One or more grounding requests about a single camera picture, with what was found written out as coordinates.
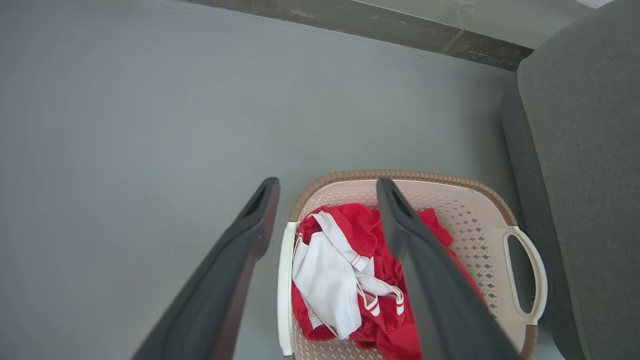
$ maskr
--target laundry basket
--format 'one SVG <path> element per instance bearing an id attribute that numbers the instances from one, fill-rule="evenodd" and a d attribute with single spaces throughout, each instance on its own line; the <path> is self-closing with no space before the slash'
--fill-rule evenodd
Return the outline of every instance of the laundry basket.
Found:
<path id="1" fill-rule="evenodd" d="M 454 238 L 451 249 L 478 285 L 489 312 L 522 359 L 532 359 L 538 320 L 547 303 L 547 275 L 538 251 L 518 228 L 507 204 L 495 191 L 475 181 L 400 170 L 335 172 L 314 181 L 294 204 L 282 238 L 278 269 L 278 335 L 285 358 L 384 359 L 377 350 L 361 350 L 350 340 L 307 340 L 291 307 L 291 261 L 300 222 L 320 206 L 358 203 L 377 209 L 376 180 L 381 177 L 393 179 L 416 211 L 435 209 L 440 223 Z M 507 243 L 510 235 L 522 244 L 534 272 L 536 292 L 528 314 L 518 301 Z"/>

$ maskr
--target red clothing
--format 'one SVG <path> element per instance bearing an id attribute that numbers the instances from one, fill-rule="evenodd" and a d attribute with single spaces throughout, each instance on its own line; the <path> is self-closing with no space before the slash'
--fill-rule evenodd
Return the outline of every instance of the red clothing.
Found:
<path id="1" fill-rule="evenodd" d="M 334 208 L 323 206 L 312 213 L 320 211 L 331 214 L 349 245 L 355 251 L 353 260 L 348 259 L 354 267 L 358 267 L 368 259 L 373 259 L 375 278 L 389 285 L 397 286 L 405 294 L 403 311 L 393 297 L 379 297 L 380 313 L 377 316 L 367 310 L 363 298 L 358 297 L 362 326 L 352 333 L 349 339 L 355 341 L 360 348 L 370 349 L 377 346 L 388 360 L 422 359 L 415 320 L 406 296 L 407 289 L 402 265 L 394 259 L 387 248 L 380 222 L 380 213 L 359 204 L 346 204 Z M 418 216 L 447 250 L 452 261 L 463 272 L 481 299 L 482 295 L 475 283 L 458 261 L 456 254 L 449 249 L 453 238 L 440 225 L 435 211 L 427 209 L 421 211 Z M 319 231 L 322 231 L 320 225 L 314 217 L 309 216 L 300 224 L 297 238 L 301 238 L 302 242 L 309 244 L 311 235 Z M 305 301 L 295 284 L 292 285 L 291 293 L 294 316 L 300 323 L 305 337 L 318 341 L 334 339 L 335 336 L 327 326 L 320 325 L 314 329 L 309 320 Z"/>

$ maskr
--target gray cushion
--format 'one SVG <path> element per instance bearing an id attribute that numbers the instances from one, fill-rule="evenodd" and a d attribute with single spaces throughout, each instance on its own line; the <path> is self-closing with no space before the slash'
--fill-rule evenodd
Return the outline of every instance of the gray cushion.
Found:
<path id="1" fill-rule="evenodd" d="M 503 116 L 527 228 L 550 278 L 545 322 L 567 360 L 640 353 L 639 13 L 640 1 L 616 0 L 545 42 L 520 64 L 522 108 Z"/>

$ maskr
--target white basket handle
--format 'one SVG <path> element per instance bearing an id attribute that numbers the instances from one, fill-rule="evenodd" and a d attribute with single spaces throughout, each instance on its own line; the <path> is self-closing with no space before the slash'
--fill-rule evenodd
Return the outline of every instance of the white basket handle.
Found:
<path id="1" fill-rule="evenodd" d="M 542 317 L 547 306 L 547 294 L 548 294 L 548 282 L 547 273 L 545 271 L 545 265 L 542 262 L 540 253 L 536 249 L 535 245 L 531 242 L 531 239 L 520 230 L 517 226 L 507 226 L 504 228 L 504 234 L 502 235 L 502 241 L 504 242 L 504 250 L 507 262 L 507 270 L 509 273 L 509 280 L 511 281 L 511 289 L 513 290 L 513 302 L 516 310 L 522 316 L 522 320 L 525 323 L 531 325 L 537 325 L 538 320 Z M 511 267 L 511 256 L 509 255 L 509 236 L 515 236 L 524 250 L 527 252 L 531 267 L 533 268 L 533 276 L 536 282 L 536 294 L 530 313 L 525 313 L 520 306 L 518 299 L 518 292 L 515 286 L 515 280 L 513 278 L 513 268 Z"/>
<path id="2" fill-rule="evenodd" d="M 293 354 L 293 331 L 291 324 L 291 260 L 298 223 L 290 221 L 284 229 L 280 264 L 278 266 L 278 339 L 284 356 Z"/>

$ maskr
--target basket rim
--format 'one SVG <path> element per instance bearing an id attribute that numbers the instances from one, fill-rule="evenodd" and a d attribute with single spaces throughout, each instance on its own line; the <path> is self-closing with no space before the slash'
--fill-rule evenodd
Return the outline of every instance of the basket rim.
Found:
<path id="1" fill-rule="evenodd" d="M 448 176 L 443 174 L 420 172 L 420 171 L 407 171 L 407 170 L 349 170 L 338 171 L 327 174 L 313 183 L 309 184 L 296 199 L 293 204 L 291 212 L 289 213 L 289 221 L 297 222 L 300 217 L 300 213 L 304 208 L 307 201 L 318 190 L 333 183 L 342 181 L 354 181 L 354 180 L 377 180 L 381 177 L 389 177 L 397 180 L 413 180 L 424 181 L 429 183 L 438 183 L 459 186 L 461 188 L 467 188 L 469 190 L 475 190 L 482 195 L 486 196 L 493 205 L 500 211 L 500 214 L 504 218 L 505 223 L 509 226 L 517 226 L 518 222 L 511 211 L 511 208 L 507 205 L 504 199 L 498 195 L 489 186 L 478 181 L 465 179 L 457 176 Z M 538 342 L 538 326 L 526 325 L 525 339 L 522 345 L 522 351 L 520 357 L 525 360 L 532 360 L 535 353 L 536 344 Z"/>

